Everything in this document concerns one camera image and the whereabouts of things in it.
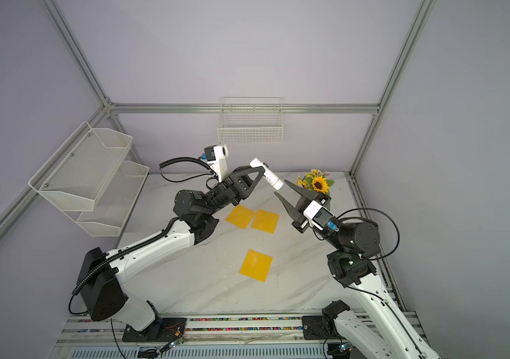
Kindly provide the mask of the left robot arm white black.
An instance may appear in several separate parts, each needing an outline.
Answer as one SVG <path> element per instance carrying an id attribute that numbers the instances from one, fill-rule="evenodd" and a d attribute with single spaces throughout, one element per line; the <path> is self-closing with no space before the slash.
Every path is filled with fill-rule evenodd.
<path id="1" fill-rule="evenodd" d="M 247 199 L 265 171 L 264 165 L 242 166 L 208 192 L 183 189 L 174 198 L 175 216 L 165 229 L 113 251 L 89 251 L 72 294 L 81 297 L 90 319 L 117 320 L 136 331 L 158 328 L 161 317 L 154 305 L 126 292 L 124 285 L 177 251 L 208 239 L 219 223 L 214 215 Z"/>

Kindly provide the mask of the white glue stick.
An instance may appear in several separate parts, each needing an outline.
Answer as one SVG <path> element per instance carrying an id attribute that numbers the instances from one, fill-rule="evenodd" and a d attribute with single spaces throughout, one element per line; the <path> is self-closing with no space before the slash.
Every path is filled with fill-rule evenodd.
<path id="1" fill-rule="evenodd" d="M 259 160 L 258 158 L 254 158 L 250 162 L 250 166 L 252 168 L 262 167 L 264 169 L 263 177 L 265 178 L 265 181 L 273 187 L 275 191 L 279 191 L 283 187 L 283 180 L 280 179 L 279 176 L 276 175 L 264 162 Z"/>

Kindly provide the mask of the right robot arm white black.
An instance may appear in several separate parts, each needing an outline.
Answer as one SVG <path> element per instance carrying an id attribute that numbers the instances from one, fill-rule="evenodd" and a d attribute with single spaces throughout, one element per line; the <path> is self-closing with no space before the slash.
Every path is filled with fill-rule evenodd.
<path id="1" fill-rule="evenodd" d="M 288 180 L 278 180 L 273 187 L 292 226 L 299 233 L 312 230 L 334 248 L 327 256 L 332 278 L 350 291 L 374 325 L 369 328 L 339 300 L 322 311 L 328 334 L 346 339 L 366 358 L 438 358 L 400 310 L 376 266 L 384 257 L 379 225 L 360 217 L 358 208 L 334 215 L 328 209 L 328 194 Z"/>

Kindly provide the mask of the yellow envelope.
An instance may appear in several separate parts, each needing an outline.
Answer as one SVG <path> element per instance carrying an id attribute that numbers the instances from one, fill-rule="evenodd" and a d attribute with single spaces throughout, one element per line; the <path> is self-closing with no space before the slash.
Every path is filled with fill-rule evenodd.
<path id="1" fill-rule="evenodd" d="M 280 215 L 277 213 L 258 209 L 252 221 L 251 227 L 262 232 L 273 234 L 277 227 L 279 218 Z"/>
<path id="2" fill-rule="evenodd" d="M 264 283 L 271 269 L 272 261 L 273 257 L 249 249 L 239 273 Z"/>
<path id="3" fill-rule="evenodd" d="M 238 205 L 234 207 L 234 209 L 225 218 L 225 220 L 228 223 L 242 230 L 245 230 L 249 226 L 255 215 L 256 215 L 255 211 L 246 208 L 242 205 Z"/>

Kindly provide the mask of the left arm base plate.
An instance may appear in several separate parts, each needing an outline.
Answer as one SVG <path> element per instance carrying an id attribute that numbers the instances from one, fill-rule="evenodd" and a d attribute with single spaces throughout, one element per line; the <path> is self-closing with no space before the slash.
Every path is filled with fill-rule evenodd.
<path id="1" fill-rule="evenodd" d="M 186 318 L 161 317 L 153 303 L 151 301 L 147 301 L 147 303 L 153 311 L 154 320 L 141 331 L 127 325 L 122 341 L 125 343 L 166 342 L 175 344 L 178 340 L 183 339 L 188 320 Z"/>

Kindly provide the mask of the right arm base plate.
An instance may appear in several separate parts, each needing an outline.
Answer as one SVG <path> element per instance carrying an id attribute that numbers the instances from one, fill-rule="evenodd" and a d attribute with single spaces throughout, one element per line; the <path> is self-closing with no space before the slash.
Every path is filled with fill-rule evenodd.
<path id="1" fill-rule="evenodd" d="M 341 337 L 337 331 L 336 320 L 343 320 L 344 324 L 350 324 L 351 320 L 345 320 L 344 314 L 351 314 L 357 322 L 358 317 L 352 313 L 351 308 L 342 300 L 331 302 L 327 307 L 322 308 L 320 315 L 304 315 L 301 317 L 301 327 L 305 340 L 323 340 L 333 337 Z"/>

